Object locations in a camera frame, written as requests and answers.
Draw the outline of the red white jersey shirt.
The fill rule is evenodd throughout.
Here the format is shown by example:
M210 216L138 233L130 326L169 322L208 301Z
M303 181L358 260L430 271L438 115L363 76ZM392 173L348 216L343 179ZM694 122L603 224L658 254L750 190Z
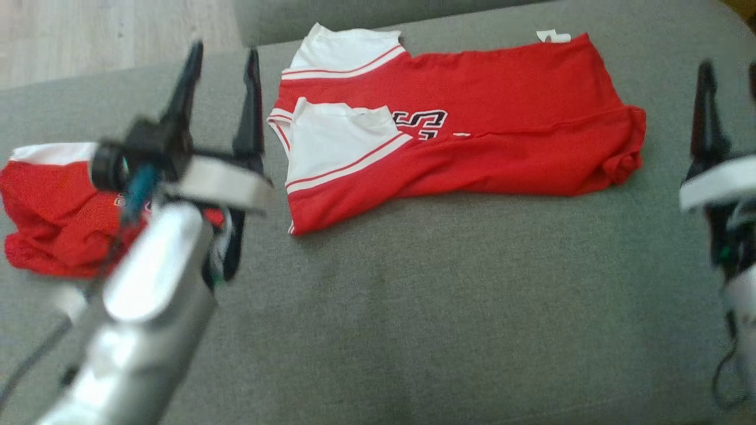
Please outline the red white jersey shirt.
M413 56L399 30L314 24L267 123L299 236L398 198L623 185L643 163L646 113L622 102L586 34Z

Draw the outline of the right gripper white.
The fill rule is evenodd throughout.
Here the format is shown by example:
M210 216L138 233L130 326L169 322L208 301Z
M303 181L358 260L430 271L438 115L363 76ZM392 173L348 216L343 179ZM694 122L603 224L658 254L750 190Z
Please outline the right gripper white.
M702 211L711 264L730 282L756 264L756 155L729 159L731 143L721 129L716 88L713 64L704 60L693 108L692 164L679 204L684 213ZM756 61L749 65L749 92L756 100Z

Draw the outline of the grey fabric sofa seat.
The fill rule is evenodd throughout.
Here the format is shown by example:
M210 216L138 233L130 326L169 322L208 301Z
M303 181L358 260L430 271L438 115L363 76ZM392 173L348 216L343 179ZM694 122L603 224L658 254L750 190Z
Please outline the grey fabric sofa seat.
M643 167L584 197L390 201L293 238L286 158L242 269L161 425L685 425L722 417L729 348L700 214L680 212L699 62L737 151L756 147L756 35L717 0L566 0L400 26L413 54L588 33Z

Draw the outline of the red white-striped shorts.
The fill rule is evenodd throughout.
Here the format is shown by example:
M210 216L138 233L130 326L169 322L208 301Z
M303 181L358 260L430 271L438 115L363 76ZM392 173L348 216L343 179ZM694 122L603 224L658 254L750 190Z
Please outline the red white-striped shorts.
M0 197L16 230L5 239L11 266L42 275L97 275L114 240L129 247L151 218L122 230L120 193L100 192L89 178L93 142L38 143L15 148L0 169Z

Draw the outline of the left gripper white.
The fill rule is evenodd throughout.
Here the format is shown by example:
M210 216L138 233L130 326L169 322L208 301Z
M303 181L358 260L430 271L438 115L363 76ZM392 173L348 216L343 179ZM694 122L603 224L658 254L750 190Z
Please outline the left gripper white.
M168 107L160 118L161 146L190 146L194 95L203 68L204 43L196 40L187 54ZM243 81L245 97L237 134L232 142L234 158L243 166L210 156L196 155L176 182L160 185L160 194L172 201L187 201L200 211L219 210L223 226L215 231L203 274L211 285L231 282L240 266L246 216L263 216L273 197L264 171L265 141L259 54L249 50Z

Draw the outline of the grey fabric sofa cushion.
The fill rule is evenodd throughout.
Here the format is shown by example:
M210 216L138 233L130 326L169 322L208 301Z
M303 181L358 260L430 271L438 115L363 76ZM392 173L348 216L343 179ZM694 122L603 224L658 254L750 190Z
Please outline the grey fabric sofa cushion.
M242 43L299 40L316 22L331 30L379 28L551 0L233 0Z

